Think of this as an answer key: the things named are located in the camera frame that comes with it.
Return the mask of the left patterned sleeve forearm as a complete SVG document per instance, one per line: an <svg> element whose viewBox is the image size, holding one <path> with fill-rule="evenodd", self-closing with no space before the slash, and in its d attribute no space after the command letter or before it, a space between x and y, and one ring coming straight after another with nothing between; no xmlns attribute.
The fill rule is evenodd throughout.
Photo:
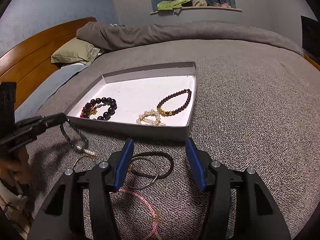
<svg viewBox="0 0 320 240"><path fill-rule="evenodd" d="M28 200L23 194L15 195L1 182L1 209L22 239L27 239L34 220L28 208Z"/></svg>

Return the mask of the person's left hand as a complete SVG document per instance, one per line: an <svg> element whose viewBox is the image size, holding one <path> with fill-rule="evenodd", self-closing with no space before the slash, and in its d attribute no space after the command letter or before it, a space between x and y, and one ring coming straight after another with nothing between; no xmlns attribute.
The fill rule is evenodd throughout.
<svg viewBox="0 0 320 240"><path fill-rule="evenodd" d="M29 184L32 172L26 148L20 148L16 157L16 160L1 158L1 181L9 186L15 186L16 183Z"/></svg>

